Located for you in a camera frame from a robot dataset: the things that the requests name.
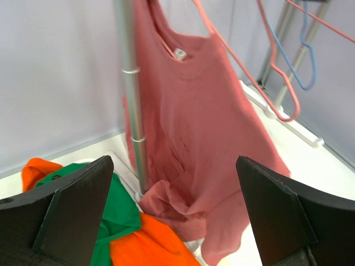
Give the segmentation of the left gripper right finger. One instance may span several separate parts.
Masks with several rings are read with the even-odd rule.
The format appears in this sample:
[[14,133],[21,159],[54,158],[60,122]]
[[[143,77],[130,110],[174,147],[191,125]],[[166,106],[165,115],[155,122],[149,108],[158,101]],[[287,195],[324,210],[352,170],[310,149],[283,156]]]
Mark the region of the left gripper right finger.
[[354,265],[354,201],[240,156],[242,194],[263,265]]

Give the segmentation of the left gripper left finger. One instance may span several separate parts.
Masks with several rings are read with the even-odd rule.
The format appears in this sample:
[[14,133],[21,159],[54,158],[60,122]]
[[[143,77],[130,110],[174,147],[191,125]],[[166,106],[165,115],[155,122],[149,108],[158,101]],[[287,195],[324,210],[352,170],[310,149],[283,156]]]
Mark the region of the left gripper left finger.
[[1,265],[89,265],[113,175],[110,156],[1,199]]

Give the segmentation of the green t shirt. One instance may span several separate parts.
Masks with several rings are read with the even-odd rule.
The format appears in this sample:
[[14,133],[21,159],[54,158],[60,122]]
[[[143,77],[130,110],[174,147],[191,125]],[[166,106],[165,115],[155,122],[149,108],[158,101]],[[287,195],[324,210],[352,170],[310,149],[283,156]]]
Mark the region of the green t shirt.
[[[34,158],[22,170],[23,191],[42,186],[86,165],[71,163],[62,166]],[[114,173],[90,265],[115,265],[116,262],[110,255],[110,244],[140,228],[141,219],[136,203],[121,183],[119,176]]]

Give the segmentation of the pink t shirt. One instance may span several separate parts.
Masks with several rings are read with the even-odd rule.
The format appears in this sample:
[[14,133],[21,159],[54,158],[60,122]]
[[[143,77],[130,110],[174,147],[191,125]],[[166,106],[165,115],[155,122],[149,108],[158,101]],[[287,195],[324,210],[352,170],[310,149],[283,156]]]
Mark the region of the pink t shirt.
[[238,250],[249,216],[239,156],[289,176],[216,34],[172,30],[158,1],[134,1],[149,190],[139,205],[208,265]]

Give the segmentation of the pink hanger of green shirt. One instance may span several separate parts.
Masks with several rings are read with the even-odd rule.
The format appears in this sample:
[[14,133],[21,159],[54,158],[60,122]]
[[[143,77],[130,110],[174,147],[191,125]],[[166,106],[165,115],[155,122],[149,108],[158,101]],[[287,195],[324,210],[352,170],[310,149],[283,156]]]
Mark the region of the pink hanger of green shirt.
[[266,17],[266,13],[265,13],[262,1],[261,0],[257,0],[257,5],[258,5],[259,11],[260,11],[260,15],[261,15],[262,20],[263,20],[263,24],[264,24],[266,32],[267,32],[267,36],[268,36],[270,45],[271,45],[270,66],[271,66],[271,68],[274,71],[276,71],[280,76],[283,77],[283,81],[287,85],[289,93],[291,94],[291,96],[293,98],[293,103],[294,103],[294,106],[295,106],[295,112],[290,117],[283,117],[281,115],[281,113],[279,112],[278,108],[274,106],[272,101],[267,97],[267,95],[262,90],[260,90],[260,94],[264,98],[267,106],[271,108],[271,110],[274,112],[274,114],[276,115],[276,117],[279,120],[281,120],[282,122],[291,122],[294,119],[296,119],[298,117],[298,115],[300,114],[300,104],[299,104],[298,98],[297,98],[297,96],[295,94],[295,91],[294,91],[294,89],[293,89],[293,87],[291,85],[291,82],[290,82],[289,78],[287,77],[285,72],[283,72],[275,64],[276,55],[277,55],[275,38],[274,38],[274,36],[273,36],[273,34],[271,32],[271,27],[270,27],[270,25],[269,25],[269,23],[267,21],[267,17]]

